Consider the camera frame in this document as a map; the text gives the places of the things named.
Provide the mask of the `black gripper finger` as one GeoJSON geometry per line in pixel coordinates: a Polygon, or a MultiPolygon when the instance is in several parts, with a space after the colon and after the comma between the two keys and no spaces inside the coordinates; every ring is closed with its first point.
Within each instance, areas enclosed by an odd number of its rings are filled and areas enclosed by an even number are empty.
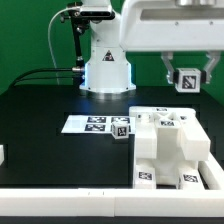
{"type": "Polygon", "coordinates": [[[172,66],[171,61],[173,60],[173,53],[172,52],[162,52],[161,53],[161,59],[167,69],[167,81],[169,84],[173,84],[174,83],[174,67],[172,66]]]}
{"type": "Polygon", "coordinates": [[[217,66],[221,58],[220,51],[208,51],[206,53],[208,62],[205,64],[203,72],[205,74],[205,83],[209,84],[212,78],[212,71],[217,66]]]}

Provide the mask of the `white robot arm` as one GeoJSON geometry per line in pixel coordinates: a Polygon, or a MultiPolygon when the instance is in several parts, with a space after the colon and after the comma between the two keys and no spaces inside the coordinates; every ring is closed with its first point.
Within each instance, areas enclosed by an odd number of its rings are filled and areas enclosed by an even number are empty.
{"type": "Polygon", "coordinates": [[[80,89],[100,98],[136,89],[128,52],[159,52],[167,81],[180,93],[208,84],[224,52],[224,0],[81,0],[61,12],[79,36],[91,29],[91,57],[77,57],[80,89]]]}

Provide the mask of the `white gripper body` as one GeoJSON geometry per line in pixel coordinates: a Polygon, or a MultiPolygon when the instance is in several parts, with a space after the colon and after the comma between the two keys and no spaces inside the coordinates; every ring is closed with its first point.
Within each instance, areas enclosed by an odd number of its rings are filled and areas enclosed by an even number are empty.
{"type": "Polygon", "coordinates": [[[224,51],[224,0],[125,0],[125,51],[224,51]]]}

